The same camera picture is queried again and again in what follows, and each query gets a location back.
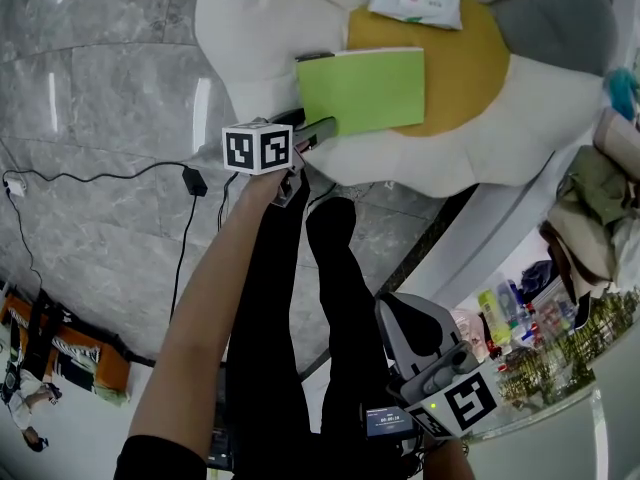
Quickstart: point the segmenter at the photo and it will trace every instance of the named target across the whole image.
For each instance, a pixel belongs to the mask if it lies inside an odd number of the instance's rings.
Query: yellow cushion
[[[461,31],[403,23],[356,9],[349,20],[349,50],[424,48],[425,121],[396,130],[410,137],[451,131],[482,114],[498,96],[510,52],[486,5],[462,0]]]

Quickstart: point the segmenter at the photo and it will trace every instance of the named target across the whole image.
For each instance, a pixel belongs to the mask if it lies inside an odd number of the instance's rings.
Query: green notebook
[[[353,50],[300,59],[307,123],[335,117],[338,135],[424,121],[422,48]]]

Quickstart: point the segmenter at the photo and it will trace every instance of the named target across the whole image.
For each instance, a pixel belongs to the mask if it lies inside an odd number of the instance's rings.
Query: display screen
[[[414,431],[413,418],[400,407],[385,407],[367,411],[367,436],[411,435]]]

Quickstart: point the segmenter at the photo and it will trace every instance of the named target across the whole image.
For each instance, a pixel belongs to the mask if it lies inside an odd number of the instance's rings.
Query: marble floor
[[[224,84],[196,44],[194,6],[195,0],[0,0],[0,167],[78,176],[130,174],[157,160],[198,167],[209,192],[196,208],[180,289],[216,233],[228,177],[217,145],[221,127],[235,119]],[[316,194],[331,186],[319,173],[310,179]],[[91,185],[25,181],[27,196],[16,204],[44,288],[153,359],[167,329],[191,209],[181,169]],[[241,186],[232,185],[231,201]],[[372,290],[443,203],[389,184],[336,192],[356,201],[352,248]],[[0,211],[0,275],[33,297],[37,279],[6,197]],[[291,332],[303,370],[326,349],[329,334],[304,234]]]

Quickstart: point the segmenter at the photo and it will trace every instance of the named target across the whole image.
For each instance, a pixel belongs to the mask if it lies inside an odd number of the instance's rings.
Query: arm
[[[438,480],[474,480],[473,471],[467,457],[462,450],[462,443],[454,439],[427,454],[424,460],[425,480],[437,478]]]
[[[220,360],[262,216],[284,174],[249,181],[200,260],[176,307],[129,436],[160,437],[208,456]]]
[[[51,393],[51,391],[47,390],[41,393],[35,393],[33,395],[29,395],[27,398],[24,399],[24,403],[27,404],[29,409],[31,409],[38,402],[42,402],[43,400],[49,400],[49,398],[51,398],[52,396],[53,394]]]

